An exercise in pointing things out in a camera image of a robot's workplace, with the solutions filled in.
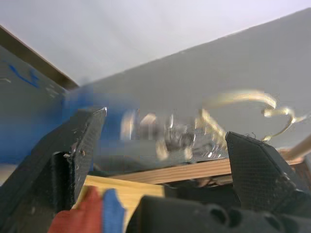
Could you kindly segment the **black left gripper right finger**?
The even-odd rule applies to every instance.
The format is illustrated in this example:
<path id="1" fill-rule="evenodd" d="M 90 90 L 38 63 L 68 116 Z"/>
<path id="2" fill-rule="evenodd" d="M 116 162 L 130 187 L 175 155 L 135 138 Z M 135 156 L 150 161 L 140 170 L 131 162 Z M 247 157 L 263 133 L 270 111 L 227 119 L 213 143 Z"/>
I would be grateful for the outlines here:
<path id="1" fill-rule="evenodd" d="M 310 214 L 310 190 L 274 147 L 234 132 L 228 132 L 225 139 L 242 208 L 274 214 Z"/>

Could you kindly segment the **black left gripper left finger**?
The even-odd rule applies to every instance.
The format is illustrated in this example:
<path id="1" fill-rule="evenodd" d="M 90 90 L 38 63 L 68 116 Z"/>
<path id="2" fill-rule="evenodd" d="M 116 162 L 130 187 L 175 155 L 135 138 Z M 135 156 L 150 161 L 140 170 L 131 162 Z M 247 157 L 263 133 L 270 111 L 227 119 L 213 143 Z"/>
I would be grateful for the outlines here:
<path id="1" fill-rule="evenodd" d="M 76 112 L 44 136 L 0 189 L 3 233 L 46 233 L 76 203 L 91 168 L 106 108 Z"/>

